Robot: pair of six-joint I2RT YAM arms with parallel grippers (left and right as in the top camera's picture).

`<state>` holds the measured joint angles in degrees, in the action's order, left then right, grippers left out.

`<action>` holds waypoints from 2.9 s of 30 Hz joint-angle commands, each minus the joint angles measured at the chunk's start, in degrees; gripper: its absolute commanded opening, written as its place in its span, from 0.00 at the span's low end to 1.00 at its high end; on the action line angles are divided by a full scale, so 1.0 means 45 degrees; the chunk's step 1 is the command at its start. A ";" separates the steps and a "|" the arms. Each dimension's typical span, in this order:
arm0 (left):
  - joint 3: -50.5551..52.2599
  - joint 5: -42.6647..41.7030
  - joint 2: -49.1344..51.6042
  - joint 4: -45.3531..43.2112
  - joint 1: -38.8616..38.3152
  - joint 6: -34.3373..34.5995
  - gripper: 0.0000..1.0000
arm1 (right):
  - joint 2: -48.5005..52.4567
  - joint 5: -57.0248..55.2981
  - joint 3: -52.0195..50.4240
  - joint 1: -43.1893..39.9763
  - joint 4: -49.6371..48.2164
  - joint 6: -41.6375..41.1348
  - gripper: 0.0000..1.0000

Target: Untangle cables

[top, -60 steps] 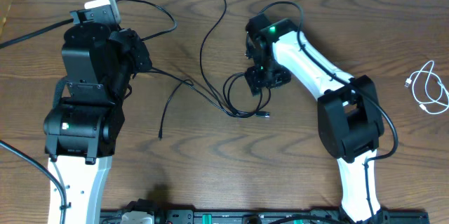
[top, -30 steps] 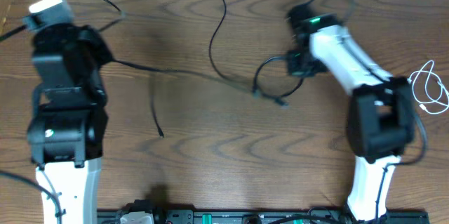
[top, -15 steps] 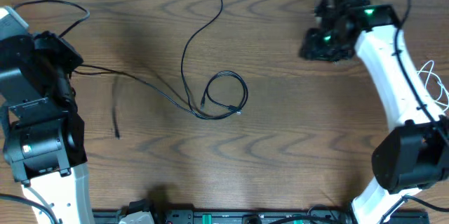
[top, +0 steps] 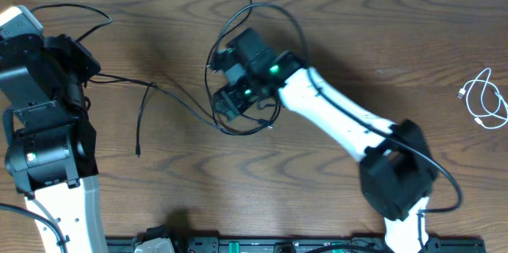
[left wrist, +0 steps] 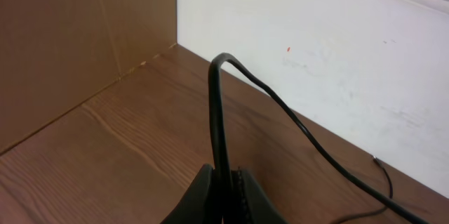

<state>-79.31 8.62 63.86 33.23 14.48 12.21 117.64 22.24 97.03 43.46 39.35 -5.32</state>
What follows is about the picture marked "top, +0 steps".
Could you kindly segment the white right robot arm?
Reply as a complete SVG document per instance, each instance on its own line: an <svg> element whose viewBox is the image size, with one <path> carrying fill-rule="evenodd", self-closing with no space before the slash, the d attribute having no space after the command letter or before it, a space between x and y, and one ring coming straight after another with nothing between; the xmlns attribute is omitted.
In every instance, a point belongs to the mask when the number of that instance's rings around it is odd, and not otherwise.
<svg viewBox="0 0 508 253"><path fill-rule="evenodd" d="M422 252L429 241L424 211L437 169L422 130L396 124L362 108L334 89L301 56L280 54L253 29L213 48L210 68L227 83L214 94L214 109L232 120L254 103L274 98L334 139L356 161L360 188L385 222L393 252Z"/></svg>

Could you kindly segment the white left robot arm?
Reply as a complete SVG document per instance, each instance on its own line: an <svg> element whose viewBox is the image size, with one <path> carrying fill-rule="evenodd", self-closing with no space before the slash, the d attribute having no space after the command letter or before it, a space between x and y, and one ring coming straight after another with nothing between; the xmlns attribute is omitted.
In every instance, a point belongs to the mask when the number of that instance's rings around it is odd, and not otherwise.
<svg viewBox="0 0 508 253"><path fill-rule="evenodd" d="M96 131L83 93L100 64L69 36L35 33L1 42L5 165L47 252L106 252L100 213Z"/></svg>

